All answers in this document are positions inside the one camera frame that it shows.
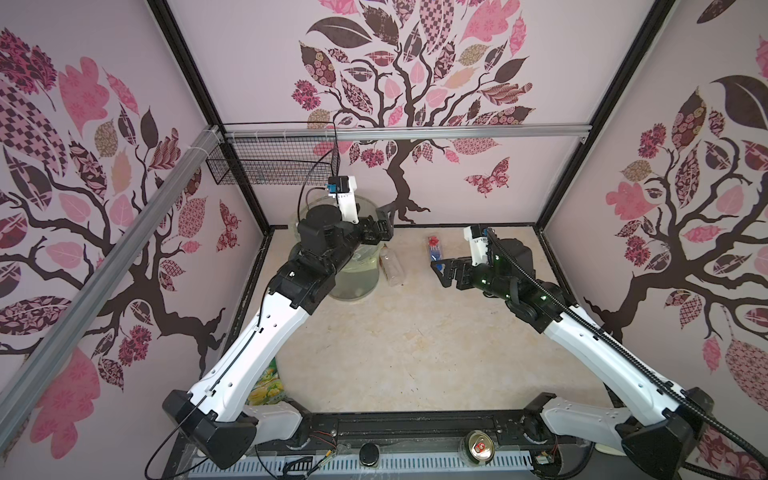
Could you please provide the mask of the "clear bottle green cap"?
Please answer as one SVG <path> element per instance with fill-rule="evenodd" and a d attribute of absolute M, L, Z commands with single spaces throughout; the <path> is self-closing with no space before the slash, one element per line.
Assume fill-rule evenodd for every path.
<path fill-rule="evenodd" d="M 379 263 L 390 286 L 403 286 L 406 273 L 394 250 L 384 245 L 379 254 Z"/>

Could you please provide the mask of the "clear bottle pink blue label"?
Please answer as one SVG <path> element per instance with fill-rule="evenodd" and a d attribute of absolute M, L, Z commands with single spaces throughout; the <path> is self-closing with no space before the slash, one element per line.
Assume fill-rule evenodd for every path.
<path fill-rule="evenodd" d="M 434 267 L 438 273 L 442 273 L 444 270 L 442 243 L 436 235 L 429 236 L 427 242 L 430 265 Z"/>

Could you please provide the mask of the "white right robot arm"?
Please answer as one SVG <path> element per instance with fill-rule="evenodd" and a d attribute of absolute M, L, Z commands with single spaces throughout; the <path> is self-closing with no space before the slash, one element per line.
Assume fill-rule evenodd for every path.
<path fill-rule="evenodd" d="M 562 290 L 533 276 L 529 249 L 513 239 L 472 237 L 468 257 L 431 262 L 444 287 L 477 289 L 585 365 L 621 401 L 619 408 L 542 394 L 528 408 L 535 434 L 570 436 L 621 451 L 654 479 L 676 479 L 704 422 L 683 404 L 683 389 L 606 336 Z"/>

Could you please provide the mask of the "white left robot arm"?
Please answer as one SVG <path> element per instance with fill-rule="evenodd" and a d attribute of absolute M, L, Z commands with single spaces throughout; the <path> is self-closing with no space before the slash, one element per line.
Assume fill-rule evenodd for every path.
<path fill-rule="evenodd" d="M 293 406 L 275 414 L 246 407 L 252 387 L 287 339 L 335 288 L 336 277 L 362 245 L 393 237 L 387 213 L 351 220 L 337 206 L 311 208 L 297 225 L 300 241 L 270 279 L 256 315 L 213 368 L 189 390 L 173 390 L 162 408 L 183 434 L 220 469 L 254 445 L 287 440 L 303 417 Z"/>

